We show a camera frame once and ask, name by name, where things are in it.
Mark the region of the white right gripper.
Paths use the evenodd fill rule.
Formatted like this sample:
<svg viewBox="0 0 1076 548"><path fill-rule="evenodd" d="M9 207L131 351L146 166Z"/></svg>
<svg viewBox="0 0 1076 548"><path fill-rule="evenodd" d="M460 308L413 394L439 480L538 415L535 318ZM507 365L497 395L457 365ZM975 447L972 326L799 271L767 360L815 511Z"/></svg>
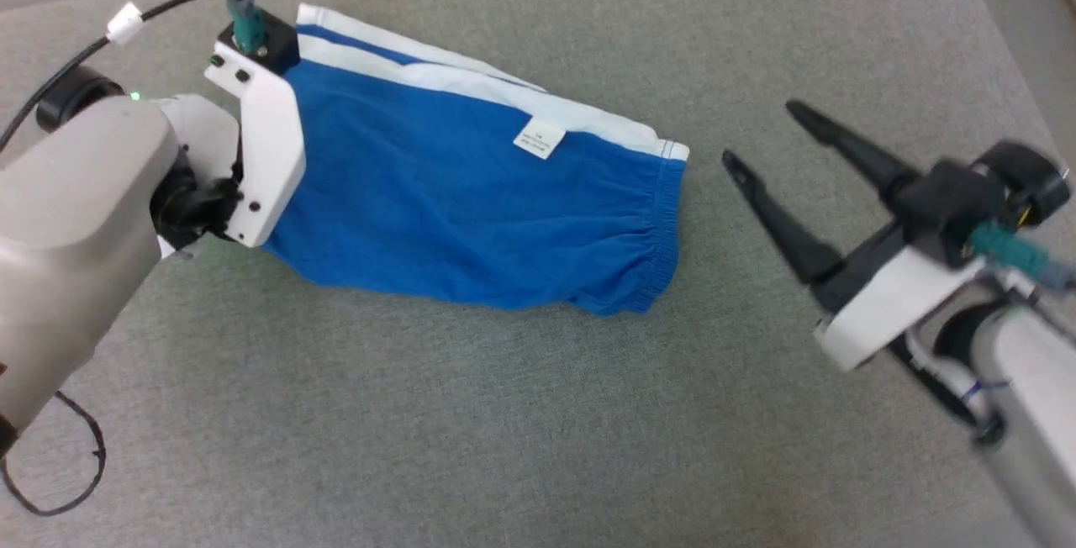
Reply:
<svg viewBox="0 0 1076 548"><path fill-rule="evenodd" d="M919 179L914 166L808 103L788 100L785 110L815 142L841 155L878 195L893 196ZM983 257L950 268L907 245L895 224L872 235L844 259L834 245L815 238L777 203L737 154L726 150L721 161L796 280L803 285L823 281L811 289L826 314L815 329L815 340L843 371L876 356L983 273Z"/></svg>

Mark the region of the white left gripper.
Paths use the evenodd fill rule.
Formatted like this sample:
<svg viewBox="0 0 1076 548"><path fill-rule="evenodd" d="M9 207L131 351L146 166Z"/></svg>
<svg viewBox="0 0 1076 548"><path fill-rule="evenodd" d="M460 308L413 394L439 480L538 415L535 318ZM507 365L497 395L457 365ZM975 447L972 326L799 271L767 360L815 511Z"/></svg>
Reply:
<svg viewBox="0 0 1076 548"><path fill-rule="evenodd" d="M246 245L264 245L277 227L306 170L303 127L288 81L215 43L206 78L237 97L243 177L242 203L228 221L227 237Z"/></svg>

